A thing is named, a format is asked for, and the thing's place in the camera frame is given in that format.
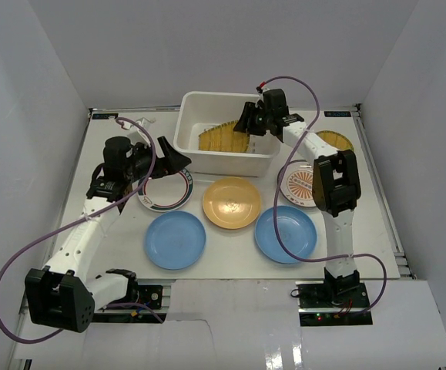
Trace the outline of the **square woven bamboo tray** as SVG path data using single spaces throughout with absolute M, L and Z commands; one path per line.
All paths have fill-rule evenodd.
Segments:
M 250 135 L 235 131 L 237 120 L 205 129 L 199 135 L 198 149 L 202 151 L 245 153 L 250 146 Z

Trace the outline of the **white plate green red rim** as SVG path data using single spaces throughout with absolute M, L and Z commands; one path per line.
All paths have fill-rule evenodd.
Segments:
M 187 169 L 159 179 L 149 179 L 138 192 L 148 210 L 165 213 L 186 204 L 193 193 L 193 177 Z

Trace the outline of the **white plate orange sunburst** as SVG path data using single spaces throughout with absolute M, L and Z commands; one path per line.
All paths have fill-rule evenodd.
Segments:
M 315 208 L 313 199 L 313 167 L 306 160 L 292 160 L 280 170 L 280 193 L 298 207 Z

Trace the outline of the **round woven bamboo tray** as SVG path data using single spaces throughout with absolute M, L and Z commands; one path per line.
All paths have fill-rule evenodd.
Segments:
M 354 151 L 352 142 L 341 133 L 332 130 L 321 130 L 316 134 L 326 143 L 337 148 L 338 150 L 351 150 Z

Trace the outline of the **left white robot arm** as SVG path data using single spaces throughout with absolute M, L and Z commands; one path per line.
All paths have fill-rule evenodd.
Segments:
M 131 143 L 125 136 L 107 139 L 103 162 L 94 170 L 82 217 L 59 250 L 40 269 L 25 277 L 25 295 L 31 321 L 37 325 L 85 331 L 94 313 L 111 303 L 132 307 L 139 298 L 136 274 L 110 269 L 88 279 L 92 259 L 108 229 L 119 219 L 127 198 L 137 192 L 134 183 L 177 174 L 191 160 L 161 136 L 163 156 L 153 145 Z

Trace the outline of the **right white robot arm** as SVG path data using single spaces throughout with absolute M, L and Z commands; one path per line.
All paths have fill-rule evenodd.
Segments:
M 327 256 L 324 258 L 324 297 L 342 307 L 359 287 L 353 254 L 352 221 L 361 196 L 357 158 L 352 150 L 339 150 L 320 138 L 302 116 L 290 113 L 282 89 L 257 87 L 259 99 L 246 102 L 235 132 L 275 136 L 313 168 L 312 196 L 321 211 Z

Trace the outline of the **white plastic bin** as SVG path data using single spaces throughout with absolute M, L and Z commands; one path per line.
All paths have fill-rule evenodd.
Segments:
M 245 153 L 202 151 L 200 134 L 221 124 L 237 121 L 246 102 L 255 103 L 255 94 L 228 92 L 188 92 L 182 100 L 173 146 L 191 159 L 188 170 L 220 176 L 263 177 L 280 142 L 272 135 L 251 136 Z

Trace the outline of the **yellow plastic plate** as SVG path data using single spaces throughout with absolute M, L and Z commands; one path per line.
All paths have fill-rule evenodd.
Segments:
M 224 177 L 212 183 L 203 195 L 203 212 L 213 224 L 227 230 L 249 226 L 260 215 L 259 190 L 240 177 Z

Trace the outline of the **left blue plastic plate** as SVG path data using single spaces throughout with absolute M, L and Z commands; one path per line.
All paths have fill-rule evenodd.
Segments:
M 170 211 L 147 228 L 144 251 L 157 267 L 177 271 L 194 265 L 203 255 L 206 231 L 202 222 L 185 211 Z

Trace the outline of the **blue plastic plate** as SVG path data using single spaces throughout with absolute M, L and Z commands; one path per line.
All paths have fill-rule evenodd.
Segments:
M 157 267 L 177 271 L 194 265 L 203 255 L 206 231 L 202 222 L 185 211 L 170 211 L 147 228 L 144 251 Z
M 277 226 L 280 238 L 287 250 L 299 258 L 309 258 L 317 245 L 317 230 L 314 222 L 301 210 L 290 206 L 277 207 Z M 272 261 L 295 264 L 280 246 L 273 225 L 273 208 L 265 210 L 257 220 L 255 241 L 260 251 Z

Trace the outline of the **right blue plastic plate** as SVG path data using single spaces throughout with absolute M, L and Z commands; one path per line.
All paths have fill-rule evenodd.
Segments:
M 277 226 L 280 238 L 287 250 L 299 258 L 309 258 L 317 245 L 317 230 L 314 222 L 301 210 L 290 206 L 277 207 Z M 295 264 L 280 246 L 273 225 L 273 208 L 265 210 L 257 220 L 255 241 L 260 251 L 272 261 Z

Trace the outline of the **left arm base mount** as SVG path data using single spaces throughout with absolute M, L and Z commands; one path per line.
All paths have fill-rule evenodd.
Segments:
M 103 311 L 112 313 L 120 322 L 162 324 L 166 320 L 166 313 L 161 312 L 162 299 L 162 285 L 137 284 L 130 296 L 108 304 Z

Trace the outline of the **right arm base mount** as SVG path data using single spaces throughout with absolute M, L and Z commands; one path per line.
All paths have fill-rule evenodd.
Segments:
M 297 284 L 290 296 L 297 300 L 302 328 L 373 324 L 372 314 L 369 311 L 364 312 L 370 306 L 364 283 L 336 297 L 324 283 Z

